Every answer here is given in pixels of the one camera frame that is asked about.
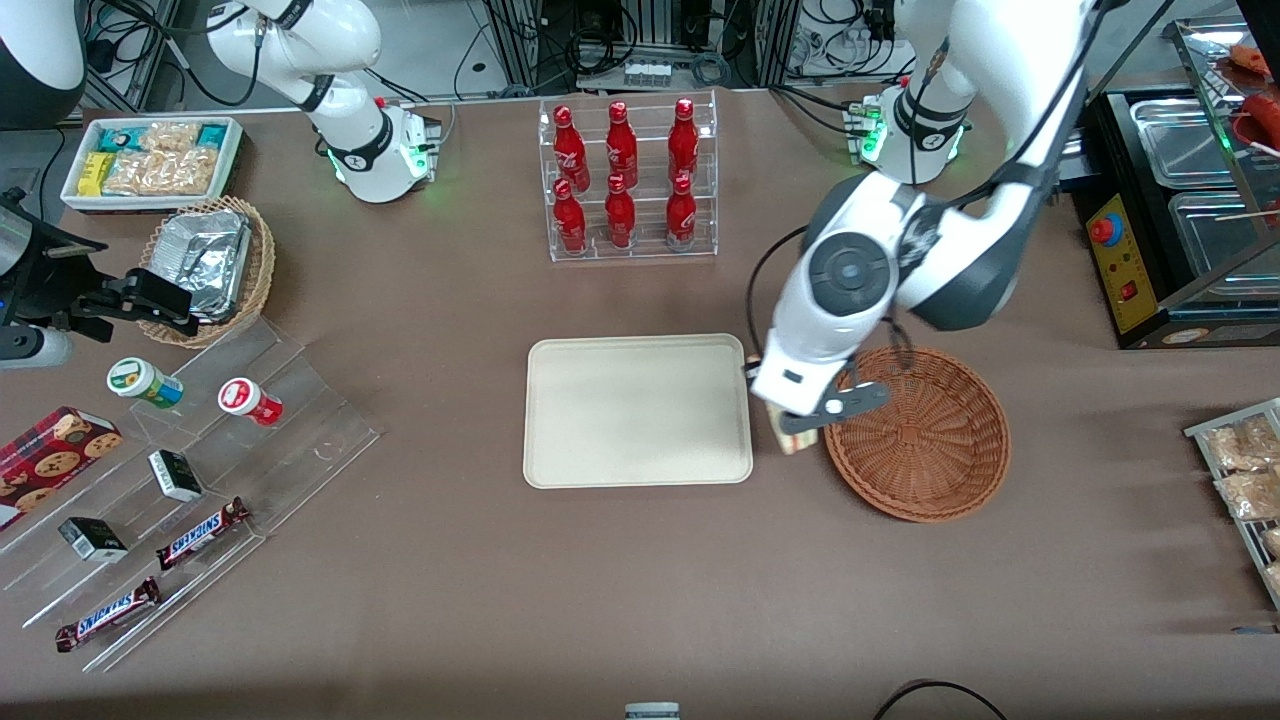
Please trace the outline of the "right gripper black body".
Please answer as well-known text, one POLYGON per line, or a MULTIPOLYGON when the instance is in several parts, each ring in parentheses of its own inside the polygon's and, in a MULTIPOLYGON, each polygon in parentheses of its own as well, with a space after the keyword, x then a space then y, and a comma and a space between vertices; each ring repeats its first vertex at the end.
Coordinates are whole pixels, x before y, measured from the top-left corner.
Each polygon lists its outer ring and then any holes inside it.
POLYGON ((4 251, 12 264, 3 272, 3 325, 36 324, 74 331, 74 301, 84 291, 115 290, 116 310, 125 319, 125 281, 105 275, 90 260, 105 243, 32 234, 22 252, 4 251))

